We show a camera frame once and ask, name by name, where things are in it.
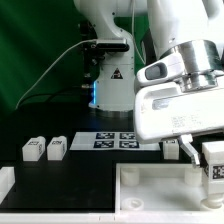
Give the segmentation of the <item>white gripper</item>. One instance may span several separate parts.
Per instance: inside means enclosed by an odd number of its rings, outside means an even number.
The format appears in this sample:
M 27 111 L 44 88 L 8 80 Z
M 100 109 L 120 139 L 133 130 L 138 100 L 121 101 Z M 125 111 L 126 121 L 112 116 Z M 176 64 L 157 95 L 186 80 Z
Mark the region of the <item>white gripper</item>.
M 193 136 L 224 129 L 224 88 L 182 93 L 174 83 L 148 86 L 135 97 L 134 131 L 141 144 L 178 138 L 180 148 L 200 167 Z

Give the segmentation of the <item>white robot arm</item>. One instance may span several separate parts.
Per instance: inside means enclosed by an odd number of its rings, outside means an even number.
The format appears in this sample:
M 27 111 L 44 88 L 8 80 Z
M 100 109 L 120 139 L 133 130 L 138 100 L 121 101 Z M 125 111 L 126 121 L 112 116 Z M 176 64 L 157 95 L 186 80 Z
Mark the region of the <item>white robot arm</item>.
M 142 144 L 175 139 L 194 166 L 195 136 L 224 129 L 224 0 L 73 0 L 102 51 L 91 108 L 131 115 Z

